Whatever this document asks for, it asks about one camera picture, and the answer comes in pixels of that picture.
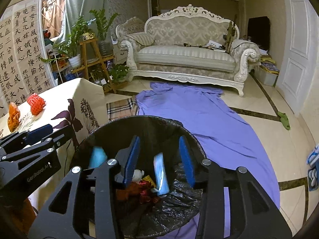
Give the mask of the orange plastic bag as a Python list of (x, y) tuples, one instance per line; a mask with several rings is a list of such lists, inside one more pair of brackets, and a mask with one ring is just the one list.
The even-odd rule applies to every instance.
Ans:
[(11, 102), (9, 105), (9, 117), (8, 117), (8, 128), (10, 132), (13, 132), (20, 124), (20, 110), (18, 106)]

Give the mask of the red plastic bag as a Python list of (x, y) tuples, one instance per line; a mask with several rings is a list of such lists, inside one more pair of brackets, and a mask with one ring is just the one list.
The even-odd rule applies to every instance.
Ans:
[(149, 181), (131, 182), (124, 190), (116, 191), (116, 198), (119, 201), (137, 200), (140, 204), (158, 203), (160, 198), (151, 191), (152, 189), (154, 186)]

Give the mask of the white paper ball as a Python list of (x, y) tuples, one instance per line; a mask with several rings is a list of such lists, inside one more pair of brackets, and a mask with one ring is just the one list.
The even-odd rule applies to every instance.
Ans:
[(139, 182), (142, 180), (143, 176), (144, 176), (144, 171), (143, 170), (139, 170), (139, 169), (134, 170), (134, 175), (132, 177), (132, 182), (135, 182), (135, 183), (139, 184)]

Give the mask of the gold label dark bottle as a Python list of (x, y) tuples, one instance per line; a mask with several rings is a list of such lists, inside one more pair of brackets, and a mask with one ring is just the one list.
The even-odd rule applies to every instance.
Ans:
[(156, 188), (155, 182), (153, 181), (153, 179), (152, 179), (149, 175), (143, 177), (142, 180), (151, 183), (151, 185), (153, 186), (153, 188)]

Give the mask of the light blue tube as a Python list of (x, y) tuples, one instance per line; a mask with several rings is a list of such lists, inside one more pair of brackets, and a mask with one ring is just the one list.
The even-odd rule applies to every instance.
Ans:
[(159, 153), (154, 156), (154, 172), (157, 195), (166, 195), (169, 192), (169, 184), (165, 172), (163, 153)]

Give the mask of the floral cream tablecloth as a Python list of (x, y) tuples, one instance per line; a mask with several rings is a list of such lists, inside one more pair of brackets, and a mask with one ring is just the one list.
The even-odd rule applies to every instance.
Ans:
[[(57, 149), (61, 164), (60, 170), (26, 198), (30, 199), (31, 203), (37, 208), (44, 205), (44, 202), (66, 175), (79, 144), (90, 133), (108, 122), (103, 88), (86, 79), (76, 78), (67, 81), (41, 93), (39, 96), (46, 103), (43, 111), (37, 116), (33, 116), (28, 103), (19, 105), (20, 124), (13, 132), (33, 131), (50, 124), (54, 132), (70, 125), (74, 134), (71, 140)], [(1, 127), (5, 136), (13, 133), (9, 131), (6, 120), (6, 118), (1, 120)], [(26, 199), (1, 199), (1, 206), (10, 208), (22, 204)]]

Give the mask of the purple cloth on floor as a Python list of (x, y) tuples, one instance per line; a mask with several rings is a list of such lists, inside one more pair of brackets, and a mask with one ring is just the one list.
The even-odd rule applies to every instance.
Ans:
[(151, 83), (136, 96), (140, 115), (181, 122), (198, 140), (206, 156), (220, 167), (245, 167), (275, 205), (280, 190), (268, 155), (252, 127), (221, 99), (212, 87)]

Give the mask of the blue white slippers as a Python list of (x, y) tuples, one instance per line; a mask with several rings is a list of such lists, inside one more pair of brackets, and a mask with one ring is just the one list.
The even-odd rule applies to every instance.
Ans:
[(307, 165), (309, 166), (307, 179), (309, 190), (313, 191), (318, 188), (318, 170), (319, 170), (319, 145), (317, 144), (307, 157)]

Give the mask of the wooden plant stand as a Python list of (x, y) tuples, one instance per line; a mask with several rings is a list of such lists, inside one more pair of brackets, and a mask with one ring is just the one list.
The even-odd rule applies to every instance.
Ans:
[[(87, 45), (90, 45), (93, 48), (94, 54), (96, 56), (96, 60), (92, 63), (89, 63), (87, 61)], [(79, 72), (83, 72), (84, 78), (86, 80), (89, 80), (89, 67), (100, 65), (104, 75), (107, 77), (105, 92), (113, 91), (114, 93), (116, 93), (115, 85), (112, 79), (110, 78), (110, 74), (106, 67), (106, 64), (110, 60), (114, 59), (114, 55), (111, 54), (111, 55), (102, 57), (98, 48), (96, 38), (80, 41), (80, 50), (81, 50), (80, 66), (75, 69), (72, 69), (71, 73), (78, 74)]]

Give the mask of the plaid floor mat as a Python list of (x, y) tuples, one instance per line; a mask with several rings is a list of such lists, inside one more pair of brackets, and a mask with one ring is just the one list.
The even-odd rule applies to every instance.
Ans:
[(120, 118), (138, 115), (139, 106), (136, 102), (136, 97), (122, 99), (107, 103), (107, 114), (109, 121), (114, 121)]

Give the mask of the white potted green plant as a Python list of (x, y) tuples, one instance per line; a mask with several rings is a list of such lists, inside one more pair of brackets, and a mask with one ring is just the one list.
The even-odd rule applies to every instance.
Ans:
[(82, 65), (82, 54), (78, 53), (79, 46), (90, 44), (94, 48), (97, 45), (95, 33), (89, 28), (95, 21), (95, 18), (85, 21), (84, 17), (80, 16), (71, 27), (65, 41), (59, 44), (54, 43), (52, 46), (53, 52), (62, 56), (59, 59), (68, 59), (72, 69), (79, 68)]

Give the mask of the grey green curtain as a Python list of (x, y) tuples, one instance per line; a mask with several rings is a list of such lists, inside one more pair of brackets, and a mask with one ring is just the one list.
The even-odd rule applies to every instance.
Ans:
[(104, 0), (65, 0), (65, 7), (62, 18), (61, 33), (55, 40), (55, 44), (63, 43), (71, 33), (80, 16), (88, 21), (92, 18), (90, 10), (104, 7)]

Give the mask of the white panel door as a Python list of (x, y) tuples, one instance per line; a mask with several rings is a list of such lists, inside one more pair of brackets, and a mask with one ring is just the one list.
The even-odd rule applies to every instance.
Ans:
[(286, 41), (276, 88), (295, 115), (307, 99), (316, 68), (318, 15), (309, 0), (284, 0)]

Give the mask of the ornate white sofa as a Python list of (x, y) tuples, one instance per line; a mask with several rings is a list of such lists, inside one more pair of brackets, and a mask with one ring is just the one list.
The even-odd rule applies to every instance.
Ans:
[(234, 21), (188, 5), (149, 18), (142, 32), (121, 25), (118, 47), (127, 52), (128, 79), (152, 77), (235, 88), (243, 96), (249, 73), (261, 64), (258, 46), (239, 37)]

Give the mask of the calligraphy wall scroll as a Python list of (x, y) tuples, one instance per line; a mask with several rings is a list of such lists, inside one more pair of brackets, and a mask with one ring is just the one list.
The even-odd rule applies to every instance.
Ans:
[(20, 1), (1, 16), (1, 117), (11, 102), (20, 105), (56, 86), (50, 66), (41, 61), (46, 51), (39, 20), (39, 0)]

